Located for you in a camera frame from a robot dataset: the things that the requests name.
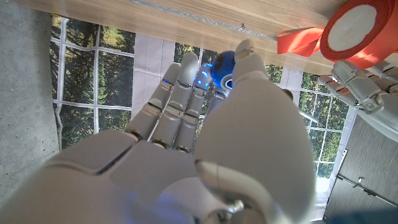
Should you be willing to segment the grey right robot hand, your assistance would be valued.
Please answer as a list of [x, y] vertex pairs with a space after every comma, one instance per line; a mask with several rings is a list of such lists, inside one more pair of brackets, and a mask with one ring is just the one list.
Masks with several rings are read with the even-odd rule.
[[107, 130], [45, 162], [1, 207], [2, 223], [308, 223], [312, 147], [297, 107], [250, 40], [232, 89], [206, 116], [178, 114], [161, 84], [125, 131]]

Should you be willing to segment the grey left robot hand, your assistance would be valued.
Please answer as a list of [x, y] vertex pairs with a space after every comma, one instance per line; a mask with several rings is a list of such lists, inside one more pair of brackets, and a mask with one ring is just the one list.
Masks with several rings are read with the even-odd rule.
[[341, 60], [330, 75], [318, 77], [318, 84], [352, 106], [374, 129], [397, 141], [397, 67], [383, 61], [361, 70]]

